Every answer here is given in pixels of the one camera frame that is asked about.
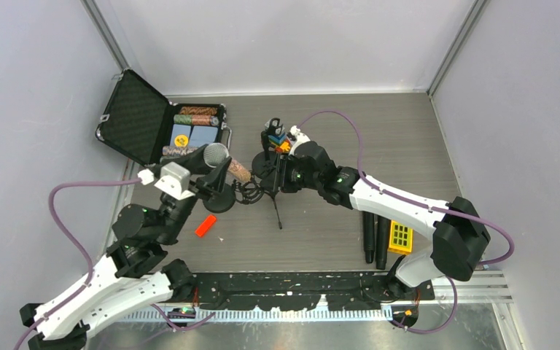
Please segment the black tripod stand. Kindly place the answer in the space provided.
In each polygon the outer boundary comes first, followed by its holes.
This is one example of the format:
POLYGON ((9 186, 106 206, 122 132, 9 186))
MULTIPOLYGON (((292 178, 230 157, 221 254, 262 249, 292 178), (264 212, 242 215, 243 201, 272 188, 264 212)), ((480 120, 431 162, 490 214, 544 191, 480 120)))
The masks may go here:
POLYGON ((249 182, 245 183, 239 182, 235 179, 233 180, 230 188, 233 191, 236 202, 246 206, 258 203, 265 196, 269 197, 272 201, 274 211, 276 212, 279 230, 284 228, 279 215, 278 204, 276 202, 277 192, 266 190, 258 182, 256 182, 255 179, 251 179, 249 182))

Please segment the black tall microphone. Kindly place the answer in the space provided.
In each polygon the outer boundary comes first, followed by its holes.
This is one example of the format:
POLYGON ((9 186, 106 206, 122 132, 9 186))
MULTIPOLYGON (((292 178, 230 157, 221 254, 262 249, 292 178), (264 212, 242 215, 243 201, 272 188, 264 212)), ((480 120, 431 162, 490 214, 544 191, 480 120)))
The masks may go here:
POLYGON ((362 212, 362 243, 365 262, 371 264, 376 254, 376 217, 367 211, 362 212))

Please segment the black front microphone stand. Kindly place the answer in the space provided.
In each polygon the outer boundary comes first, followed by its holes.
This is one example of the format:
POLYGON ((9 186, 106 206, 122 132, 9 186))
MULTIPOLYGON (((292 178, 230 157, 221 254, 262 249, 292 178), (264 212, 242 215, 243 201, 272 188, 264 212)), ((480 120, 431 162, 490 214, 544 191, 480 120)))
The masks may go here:
POLYGON ((221 214, 229 211, 236 203, 236 197, 230 184, 224 183, 218 194, 213 194, 210 199, 203 202, 204 208, 212 214, 221 214))

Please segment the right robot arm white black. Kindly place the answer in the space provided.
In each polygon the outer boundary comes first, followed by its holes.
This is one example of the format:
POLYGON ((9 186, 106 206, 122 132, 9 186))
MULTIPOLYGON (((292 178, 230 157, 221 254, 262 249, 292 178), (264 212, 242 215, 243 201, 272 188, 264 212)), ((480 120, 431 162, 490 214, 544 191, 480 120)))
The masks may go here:
POLYGON ((261 159, 253 160, 254 172, 269 190, 310 189, 329 204, 390 219, 429 240, 427 248, 393 265, 386 282, 394 298, 406 299, 422 282, 441 276, 469 281, 491 240, 466 198, 446 202, 398 190, 355 168, 337 166, 314 141, 258 165, 261 159))

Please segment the black handheld microphone front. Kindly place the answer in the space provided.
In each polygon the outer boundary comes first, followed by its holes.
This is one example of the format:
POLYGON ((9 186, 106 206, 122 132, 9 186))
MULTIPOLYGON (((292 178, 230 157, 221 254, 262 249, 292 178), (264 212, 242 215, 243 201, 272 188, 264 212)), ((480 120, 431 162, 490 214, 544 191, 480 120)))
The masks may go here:
POLYGON ((385 217, 377 216, 376 230, 375 264, 377 269, 385 270, 389 248, 391 221, 385 217))

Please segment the black microphone stand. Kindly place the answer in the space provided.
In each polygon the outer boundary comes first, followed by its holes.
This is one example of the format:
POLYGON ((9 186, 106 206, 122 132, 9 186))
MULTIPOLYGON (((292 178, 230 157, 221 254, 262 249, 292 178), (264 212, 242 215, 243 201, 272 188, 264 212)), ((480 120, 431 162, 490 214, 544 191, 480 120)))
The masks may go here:
POLYGON ((273 170, 277 150, 283 152, 281 146, 285 139, 285 128, 279 118, 271 118, 264 124, 260 133, 262 152, 252 161, 252 172, 257 178, 263 179, 273 170))
POLYGON ((224 183, 218 194, 213 194, 210 199, 203 202, 204 208, 212 214, 221 214, 229 211, 236 203, 236 197, 230 184, 224 183))

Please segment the glitter condenser microphone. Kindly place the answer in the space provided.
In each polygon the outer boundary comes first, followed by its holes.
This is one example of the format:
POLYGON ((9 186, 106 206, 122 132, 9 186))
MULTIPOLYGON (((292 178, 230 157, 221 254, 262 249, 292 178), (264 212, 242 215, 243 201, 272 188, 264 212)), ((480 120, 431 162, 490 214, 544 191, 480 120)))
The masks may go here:
POLYGON ((241 183, 247 183, 252 178, 251 172, 230 156, 224 144, 208 144, 203 151, 203 160, 210 168, 226 167, 227 171, 241 183))

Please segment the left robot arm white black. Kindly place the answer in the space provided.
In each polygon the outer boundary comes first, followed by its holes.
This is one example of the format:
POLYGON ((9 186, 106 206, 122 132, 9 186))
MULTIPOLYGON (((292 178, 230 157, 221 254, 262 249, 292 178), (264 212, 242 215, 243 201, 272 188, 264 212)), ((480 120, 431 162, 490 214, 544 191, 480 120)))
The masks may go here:
POLYGON ((166 247, 179 234, 199 200, 218 197, 233 164, 227 154, 205 149, 145 168, 139 184, 161 191, 161 206, 124 206, 112 226, 115 242, 87 273, 44 303, 20 309, 30 349, 82 349, 89 339, 121 317, 167 300, 184 302, 195 290, 195 277, 183 260, 166 262, 166 247))

